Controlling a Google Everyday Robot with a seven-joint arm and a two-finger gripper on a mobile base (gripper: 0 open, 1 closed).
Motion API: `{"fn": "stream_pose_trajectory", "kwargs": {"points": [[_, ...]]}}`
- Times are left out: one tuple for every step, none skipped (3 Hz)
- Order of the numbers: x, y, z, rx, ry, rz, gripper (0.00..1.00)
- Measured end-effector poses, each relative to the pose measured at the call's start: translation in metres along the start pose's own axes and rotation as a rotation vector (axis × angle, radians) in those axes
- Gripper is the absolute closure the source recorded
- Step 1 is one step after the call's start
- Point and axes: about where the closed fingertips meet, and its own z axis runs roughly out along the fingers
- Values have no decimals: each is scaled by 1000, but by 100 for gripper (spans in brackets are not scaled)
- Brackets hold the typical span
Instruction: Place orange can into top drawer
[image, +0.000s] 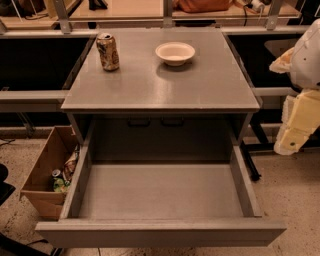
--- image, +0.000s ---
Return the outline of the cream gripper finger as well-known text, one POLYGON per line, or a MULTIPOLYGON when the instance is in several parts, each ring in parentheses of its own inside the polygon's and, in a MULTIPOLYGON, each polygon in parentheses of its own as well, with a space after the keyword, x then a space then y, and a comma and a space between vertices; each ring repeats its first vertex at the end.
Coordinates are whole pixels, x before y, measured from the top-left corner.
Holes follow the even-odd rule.
POLYGON ((297 153, 319 127, 319 90, 303 89, 296 97, 287 96, 274 151, 280 155, 297 153))
POLYGON ((291 57, 293 52, 294 48, 288 49, 270 64, 269 70, 279 74, 289 73, 291 70, 291 57))

